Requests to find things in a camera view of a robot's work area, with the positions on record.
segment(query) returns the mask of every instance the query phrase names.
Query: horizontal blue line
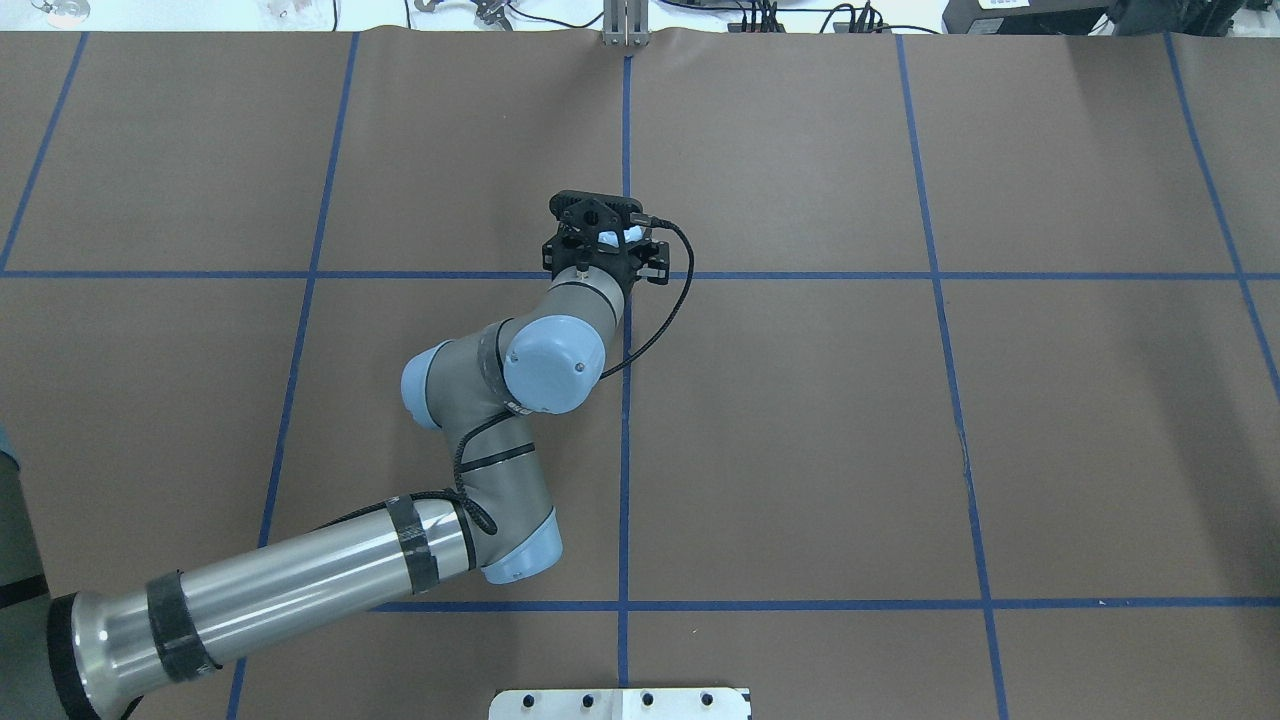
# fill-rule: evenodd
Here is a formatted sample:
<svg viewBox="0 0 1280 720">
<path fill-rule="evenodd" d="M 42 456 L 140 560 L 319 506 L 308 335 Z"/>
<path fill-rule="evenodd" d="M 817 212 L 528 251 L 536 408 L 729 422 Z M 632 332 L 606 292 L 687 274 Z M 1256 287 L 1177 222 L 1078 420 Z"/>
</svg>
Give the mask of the horizontal blue line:
<svg viewBox="0 0 1280 720">
<path fill-rule="evenodd" d="M 823 612 L 983 610 L 980 598 L 954 600 L 530 600 L 509 602 L 388 602 L 371 612 Z M 1133 607 L 1280 607 L 1280 597 L 992 598 L 993 610 L 1121 610 Z"/>
<path fill-rule="evenodd" d="M 545 281 L 545 272 L 517 270 L 3 270 L 0 278 L 36 279 L 475 279 Z M 684 279 L 684 273 L 672 273 Z M 701 281 L 929 281 L 934 274 L 909 270 L 797 270 L 732 272 L 707 270 Z M 1033 272 L 941 272 L 945 281 L 1236 281 L 1235 273 L 1033 273 Z M 1280 281 L 1280 273 L 1248 273 L 1251 281 Z"/>
</svg>

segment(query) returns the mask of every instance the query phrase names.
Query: robotic arm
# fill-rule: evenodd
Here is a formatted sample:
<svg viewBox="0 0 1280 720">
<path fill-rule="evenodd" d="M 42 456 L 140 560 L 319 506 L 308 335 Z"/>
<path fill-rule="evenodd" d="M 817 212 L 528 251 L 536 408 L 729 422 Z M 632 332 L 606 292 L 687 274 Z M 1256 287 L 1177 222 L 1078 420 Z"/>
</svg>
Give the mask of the robotic arm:
<svg viewBox="0 0 1280 720">
<path fill-rule="evenodd" d="M 543 268 L 553 281 L 538 307 L 445 341 L 402 374 L 413 419 L 454 448 L 452 488 L 394 497 L 128 594 L 50 600 L 0 437 L 0 717 L 115 720 L 155 688 L 476 568 L 511 583 L 554 565 L 559 529 L 527 415 L 573 410 L 623 366 L 604 370 L 604 357 L 631 287 L 666 284 L 669 273 L 669 249 L 648 228 L 680 231 L 628 197 L 566 191 L 550 210 L 559 228 Z M 692 275 L 680 234 L 689 275 L 662 329 Z"/>
</svg>

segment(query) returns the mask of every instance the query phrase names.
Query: vertical blue line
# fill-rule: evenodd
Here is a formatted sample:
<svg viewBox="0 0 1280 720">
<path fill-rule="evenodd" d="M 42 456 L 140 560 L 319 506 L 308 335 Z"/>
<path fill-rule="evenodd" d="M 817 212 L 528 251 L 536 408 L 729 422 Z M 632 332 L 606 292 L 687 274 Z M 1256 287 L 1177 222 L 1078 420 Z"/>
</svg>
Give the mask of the vertical blue line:
<svg viewBox="0 0 1280 720">
<path fill-rule="evenodd" d="M 1222 241 L 1226 243 L 1226 254 L 1231 258 L 1231 266 L 1235 269 L 1235 278 L 1240 286 L 1240 295 L 1244 296 L 1244 306 L 1249 311 L 1249 322 L 1253 324 L 1253 334 L 1258 338 L 1262 348 L 1262 360 L 1267 365 L 1267 374 L 1271 375 L 1271 389 L 1280 400 L 1280 373 L 1276 372 L 1275 356 L 1271 355 L 1271 345 L 1267 342 L 1267 333 L 1262 328 L 1262 319 L 1258 309 L 1253 304 L 1253 293 L 1249 291 L 1249 281 L 1244 274 L 1244 264 L 1240 254 L 1235 249 L 1235 238 L 1231 236 L 1231 227 L 1226 222 L 1226 211 L 1222 210 L 1222 201 L 1217 195 L 1217 184 L 1213 183 L 1213 173 L 1208 169 L 1208 160 L 1204 158 L 1204 149 L 1199 142 L 1199 133 L 1196 132 L 1196 120 L 1192 119 L 1192 106 L 1187 101 L 1187 87 L 1183 85 L 1183 72 L 1178 65 L 1178 54 L 1174 51 L 1174 37 L 1165 33 L 1165 51 L 1169 54 L 1169 67 L 1174 73 L 1174 86 L 1178 88 L 1178 102 L 1183 108 L 1183 119 L 1187 120 L 1187 135 L 1192 140 L 1192 150 L 1196 151 L 1196 161 L 1199 164 L 1201 174 L 1204 177 L 1204 187 L 1208 188 L 1210 202 L 1213 204 L 1213 214 L 1217 217 L 1217 227 L 1222 232 Z"/>
<path fill-rule="evenodd" d="M 45 154 L 49 152 L 49 142 L 54 138 L 54 129 L 58 128 L 58 119 L 63 115 L 63 105 L 67 104 L 67 95 L 72 91 L 72 82 L 76 79 L 76 70 L 79 68 L 79 59 L 84 54 L 84 45 L 88 42 L 88 33 L 82 32 L 79 42 L 76 44 L 76 54 L 72 55 L 72 64 L 67 68 L 67 77 L 63 78 L 63 90 L 54 102 L 54 111 L 49 115 L 49 124 L 45 127 L 45 137 L 40 140 L 40 150 L 36 151 L 36 160 L 31 164 L 31 173 L 27 174 L 27 184 L 22 188 L 22 197 L 18 200 L 18 209 L 13 213 L 13 222 L 9 223 L 9 234 L 4 241 L 4 250 L 0 250 L 0 272 L 9 264 L 9 254 L 13 252 L 13 243 L 18 241 L 18 228 L 22 227 L 22 217 L 27 213 L 27 202 L 31 192 L 36 188 L 36 178 L 40 177 L 40 167 L 45 164 Z"/>
<path fill-rule="evenodd" d="M 920 200 L 920 220 L 924 224 L 924 245 L 929 255 L 929 272 L 933 275 L 933 305 L 938 315 L 938 332 L 942 337 L 942 360 L 947 370 L 947 386 L 951 391 L 951 415 L 960 437 L 960 452 L 964 459 L 964 482 L 969 500 L 969 534 L 973 541 L 973 557 L 978 570 L 978 589 L 982 592 L 983 621 L 987 626 L 987 653 L 991 660 L 991 678 L 996 689 L 996 711 L 1001 720 L 1009 719 L 1009 703 L 1005 697 L 1005 674 L 1000 661 L 1000 641 L 996 635 L 996 612 L 991 602 L 991 582 L 987 575 L 987 552 L 982 542 L 982 520 L 978 515 L 978 493 L 973 484 L 973 465 L 969 459 L 969 436 L 965 430 L 964 409 L 960 405 L 960 383 L 956 378 L 955 355 L 951 351 L 951 329 L 947 324 L 946 299 L 942 295 L 942 275 L 938 268 L 937 246 L 933 242 L 933 217 L 929 213 L 929 196 L 924 184 L 924 163 L 920 159 L 920 140 L 915 126 L 915 108 L 911 102 L 911 81 L 906 69 L 906 49 L 902 36 L 896 36 L 897 65 L 902 79 L 902 102 L 906 110 L 906 129 L 911 141 L 911 161 L 915 165 L 915 190 Z"/>
<path fill-rule="evenodd" d="M 631 195 L 631 55 L 622 59 L 622 195 Z M 622 315 L 622 356 L 631 355 L 631 302 Z M 618 687 L 630 684 L 631 600 L 631 366 L 622 369 L 622 438 L 618 482 Z"/>
<path fill-rule="evenodd" d="M 280 410 L 280 427 L 275 436 L 275 456 L 271 460 L 271 479 L 266 486 L 266 500 L 262 503 L 262 523 L 257 532 L 257 546 L 266 546 L 271 536 L 271 518 L 275 514 L 275 496 L 280 487 L 280 469 L 284 465 L 284 441 L 289 434 L 289 420 L 293 415 L 293 395 L 298 387 L 298 368 L 302 364 L 302 347 L 307 340 L 307 323 L 311 319 L 311 299 L 315 295 L 316 273 L 320 269 L 320 251 L 324 247 L 324 229 L 329 215 L 329 199 L 333 195 L 333 178 L 338 172 L 338 151 L 342 149 L 342 129 L 347 122 L 347 101 L 351 97 L 351 79 L 356 72 L 356 50 L 360 47 L 360 33 L 352 33 L 347 50 L 347 72 L 342 79 L 342 97 L 338 101 L 338 120 L 333 128 L 333 145 L 329 147 L 329 168 L 325 172 L 324 192 L 320 196 L 320 213 L 316 218 L 316 234 L 311 245 L 311 264 L 307 270 L 307 286 L 302 293 L 302 310 L 298 314 L 298 331 L 293 338 L 293 357 L 289 360 L 289 382 L 284 388 L 284 407 Z M 236 720 L 239 712 L 241 691 L 244 687 L 244 659 L 236 661 L 236 675 L 232 680 L 230 697 L 227 701 L 227 720 Z"/>
</svg>

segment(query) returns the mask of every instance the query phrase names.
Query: white mounting plate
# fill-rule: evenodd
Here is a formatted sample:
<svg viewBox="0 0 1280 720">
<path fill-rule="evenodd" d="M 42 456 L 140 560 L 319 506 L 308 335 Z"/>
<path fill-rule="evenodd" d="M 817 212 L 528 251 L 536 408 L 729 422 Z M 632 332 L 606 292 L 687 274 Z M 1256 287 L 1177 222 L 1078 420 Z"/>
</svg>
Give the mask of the white mounting plate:
<svg viewBox="0 0 1280 720">
<path fill-rule="evenodd" d="M 703 696 L 708 696 L 712 703 L 705 705 Z M 750 720 L 751 691 L 741 688 L 526 689 L 503 691 L 489 703 L 489 720 L 543 719 Z"/>
</svg>

